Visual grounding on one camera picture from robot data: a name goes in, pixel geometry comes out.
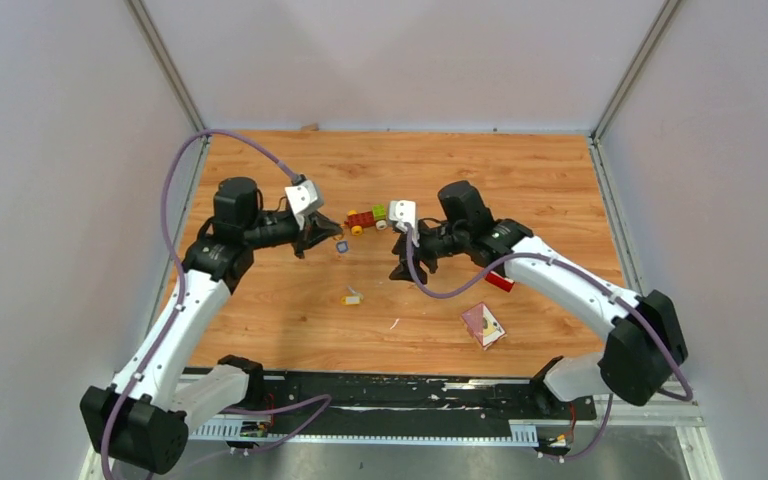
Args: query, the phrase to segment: gray floor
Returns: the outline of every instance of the gray floor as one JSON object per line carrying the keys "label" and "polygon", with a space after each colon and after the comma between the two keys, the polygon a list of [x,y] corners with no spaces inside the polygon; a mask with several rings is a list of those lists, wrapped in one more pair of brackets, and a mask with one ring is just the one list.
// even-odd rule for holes
{"label": "gray floor", "polygon": [[[593,429],[576,429],[583,447]],[[555,464],[531,449],[510,447],[416,447],[287,444],[262,455],[220,454],[189,469],[192,462],[220,450],[220,442],[190,442],[178,467],[163,479],[248,480],[481,480],[486,479],[639,479],[689,480],[676,438],[667,427],[608,429],[589,456]],[[145,474],[123,469],[127,480]]]}

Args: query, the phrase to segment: wooden table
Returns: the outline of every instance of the wooden table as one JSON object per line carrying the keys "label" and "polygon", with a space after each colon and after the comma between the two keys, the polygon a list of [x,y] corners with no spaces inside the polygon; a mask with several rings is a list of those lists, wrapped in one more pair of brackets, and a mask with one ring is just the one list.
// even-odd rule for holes
{"label": "wooden table", "polygon": [[[561,135],[243,132],[313,179],[335,221],[393,199],[418,203],[422,217],[443,217],[437,191],[468,179],[497,218],[532,228],[565,256],[622,284],[602,198],[584,137]],[[253,149],[216,137],[186,226],[183,249],[212,214],[227,177],[254,178],[275,208],[286,176]],[[520,375],[557,355],[601,349],[581,322],[524,285],[512,293],[479,282],[463,295],[434,300],[408,282],[387,279],[397,235],[346,235],[349,252],[327,240],[304,260],[290,246],[260,250],[255,265],[208,327],[191,359],[214,365],[226,354],[270,369]],[[429,286],[449,291],[478,268],[467,257],[440,260]],[[364,295],[343,306],[347,285]],[[508,335],[482,350],[460,314],[484,301]]]}

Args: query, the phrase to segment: green toy block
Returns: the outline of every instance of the green toy block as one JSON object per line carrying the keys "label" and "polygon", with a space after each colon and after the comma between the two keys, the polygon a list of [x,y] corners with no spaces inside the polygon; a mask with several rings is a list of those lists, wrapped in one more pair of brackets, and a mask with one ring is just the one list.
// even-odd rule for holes
{"label": "green toy block", "polygon": [[372,217],[376,222],[379,220],[387,220],[387,207],[384,205],[373,205]]}

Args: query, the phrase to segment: purple cable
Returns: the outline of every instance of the purple cable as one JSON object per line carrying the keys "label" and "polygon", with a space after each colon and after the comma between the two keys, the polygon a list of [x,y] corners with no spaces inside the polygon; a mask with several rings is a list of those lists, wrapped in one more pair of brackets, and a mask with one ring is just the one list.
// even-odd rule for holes
{"label": "purple cable", "polygon": [[[410,225],[407,227],[407,232],[405,234],[406,242],[407,242],[407,264],[408,264],[408,270],[410,271],[411,278],[413,279],[414,283],[416,284],[417,288],[419,288],[423,293],[428,295],[432,298],[438,298],[438,299],[446,299],[446,298],[452,298],[456,295],[460,295],[461,293],[465,292],[469,287],[475,285],[476,282],[484,278],[488,273],[490,273],[494,268],[498,267],[499,265],[502,265],[503,263],[507,262],[508,260],[513,260],[515,258],[532,258],[535,260],[540,260],[542,262],[551,263],[552,265],[557,265],[560,268],[563,268],[564,270],[576,275],[577,277],[581,278],[582,280],[586,281],[590,285],[593,286],[596,290],[599,291],[602,295],[606,297],[611,296],[611,291],[602,285],[601,282],[596,280],[595,278],[588,275],[586,272],[584,272],[582,269],[571,265],[569,263],[566,263],[562,260],[553,259],[551,257],[547,257],[546,255],[541,255],[539,253],[529,253],[529,252],[515,252],[515,253],[509,253],[508,255],[505,255],[501,258],[497,258],[493,262],[491,262],[489,265],[487,265],[483,270],[478,272],[478,274],[470,279],[468,282],[463,284],[461,287],[458,287],[451,292],[447,293],[437,293],[434,291],[431,291],[422,284],[422,282],[419,281],[419,277],[416,274],[416,266],[414,266],[413,262],[413,242],[411,239],[412,228]],[[649,324],[649,321],[646,320],[646,318],[643,317],[643,315],[640,314],[634,307],[628,304],[625,300],[623,300],[620,297],[616,298],[616,303],[620,307],[622,307],[625,311],[627,311],[631,316],[634,317],[635,320],[640,324],[641,327],[643,327],[643,330],[646,331],[646,333],[649,335],[649,337],[652,339],[652,341],[655,343],[655,346],[658,348],[658,351],[661,353],[661,355],[664,356],[664,360],[666,360],[667,365],[669,365],[670,370],[672,370],[673,375],[675,375],[678,382],[681,384],[681,387],[684,389],[684,395],[676,394],[673,392],[669,392],[667,390],[664,390],[663,388],[658,389],[658,393],[661,395],[674,398],[676,400],[682,400],[685,402],[689,402],[693,400],[693,390],[690,388],[690,382],[687,381],[687,377],[684,376],[684,373],[682,373],[681,369],[679,368],[676,361],[673,359],[673,356],[670,354],[669,350],[667,350],[667,346],[664,344],[664,341],[661,340],[661,337],[658,335],[658,333],[655,331],[654,328],[652,328],[652,325]],[[608,398],[608,406],[605,409],[605,417],[602,419],[602,425],[599,427],[599,431],[596,432],[596,436],[593,438],[593,441],[590,442],[590,444],[581,452],[570,455],[566,457],[567,459],[573,460],[576,458],[581,458],[582,456],[589,453],[593,447],[596,446],[598,441],[602,438],[602,435],[604,434],[605,427],[608,425],[608,416],[611,413],[611,406],[613,405],[614,396],[611,395]]]}
{"label": "purple cable", "polygon": [[[175,245],[172,243],[172,234],[169,231],[169,223],[166,219],[166,210],[169,208],[169,189],[172,186],[172,177],[175,176],[175,171],[178,169],[178,164],[181,163],[181,158],[183,158],[184,152],[186,152],[190,144],[201,137],[210,135],[224,135],[226,137],[235,138],[251,146],[275,162],[275,165],[277,165],[278,168],[280,168],[285,174],[287,174],[288,177],[290,177],[291,182],[296,181],[296,179],[299,177],[290,169],[290,167],[288,167],[278,157],[263,148],[257,142],[231,130],[209,128],[192,134],[184,141],[184,143],[181,145],[181,148],[179,148],[178,152],[175,154],[175,158],[172,160],[172,165],[169,166],[169,171],[166,173],[166,180],[163,183],[163,192],[160,195],[160,230],[163,234],[163,243],[166,246],[166,251],[169,252],[169,257],[172,259],[172,263],[175,265],[175,271],[178,274],[178,297],[177,300],[175,300],[176,306],[182,305],[184,303],[184,294],[187,291],[187,278],[184,274],[184,266],[181,264],[181,259],[178,258],[178,253],[175,251]],[[167,318],[166,322],[163,324],[163,328],[160,330],[160,333],[158,333],[157,338],[154,340],[154,342],[152,342],[151,346],[149,346],[148,351],[146,352],[142,361],[137,365],[136,373],[143,373],[143,371],[145,371],[146,367],[151,362],[152,357],[154,357],[154,354],[160,348],[160,345],[163,344],[163,340],[166,338],[166,335],[169,334],[169,330],[172,329],[172,325],[175,323],[176,318],[178,318],[178,310],[173,309],[172,313],[169,315],[169,318]],[[110,438],[113,435],[114,419],[119,416],[119,412],[122,410],[122,405],[125,404],[125,399],[128,398],[128,395],[130,395],[130,393],[134,390],[136,384],[137,380],[132,376],[128,383],[125,385],[125,388],[122,390],[122,393],[119,395],[119,398],[116,399],[116,403],[113,404],[113,409],[111,409],[110,415],[107,417],[107,422],[104,424],[104,432],[101,436],[101,472],[104,475],[105,480],[116,480],[113,476],[113,472],[110,470]],[[146,480],[150,480],[151,477],[152,475],[149,474],[149,476],[146,477]]]}
{"label": "purple cable", "polygon": [[[222,411],[222,413],[233,413],[233,414],[238,414],[238,415],[276,415],[276,414],[279,414],[279,413],[292,412],[294,410],[298,410],[300,408],[304,408],[304,407],[306,407],[306,406],[308,406],[308,405],[310,405],[312,403],[316,403],[316,402],[319,402],[319,401],[323,402],[322,405],[319,407],[319,409],[317,409],[315,412],[313,412],[313,415],[308,417],[308,419],[305,420],[304,422],[302,422],[301,425],[296,427],[295,430],[293,430],[292,432],[288,433],[287,435],[284,435],[281,439],[276,440],[276,441],[274,441],[274,442],[272,442],[272,443],[270,443],[268,445],[264,445],[262,447],[243,449],[243,455],[251,455],[253,453],[264,453],[264,452],[268,452],[269,450],[273,450],[275,448],[278,448],[281,445],[283,445],[284,443],[290,441],[293,437],[295,437],[299,433],[301,433],[305,428],[307,428],[308,425],[313,423],[313,421],[316,420],[317,417],[319,417],[319,415],[321,415],[322,412],[324,412],[325,409],[328,408],[329,405],[331,405],[331,395],[328,395],[328,394],[317,395],[315,397],[309,398],[309,399],[301,401],[299,403],[295,403],[293,405],[288,405],[286,407],[280,407],[280,408],[274,408],[274,409],[271,409],[271,410],[251,411],[251,410],[244,410],[242,408],[233,408],[233,407],[231,407],[231,408],[226,408],[225,410]],[[231,454],[236,454],[238,451],[239,450],[237,450],[237,449],[232,449],[231,450]],[[213,452],[213,453],[207,454],[207,455],[199,458],[198,460],[193,461],[192,463],[190,463],[186,467],[182,468],[181,472],[178,472],[178,474],[176,476],[170,478],[170,480],[172,480],[174,478],[178,478],[178,476],[180,476],[184,471],[189,470],[189,469],[195,467],[196,465],[200,465],[200,464],[202,464],[204,462],[207,462],[209,460],[213,460],[214,458],[219,458],[219,457],[224,456],[224,455],[228,455],[228,451],[227,450],[220,450],[218,452]]]}

